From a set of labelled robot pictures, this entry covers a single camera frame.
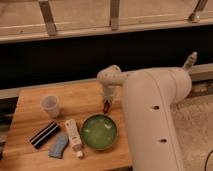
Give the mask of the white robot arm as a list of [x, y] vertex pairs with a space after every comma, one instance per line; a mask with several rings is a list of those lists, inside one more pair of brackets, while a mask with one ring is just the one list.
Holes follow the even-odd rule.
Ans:
[[123, 72], [112, 65], [97, 74], [103, 98], [122, 88], [122, 109], [133, 171], [185, 171], [171, 105], [190, 92], [192, 80], [182, 67]]

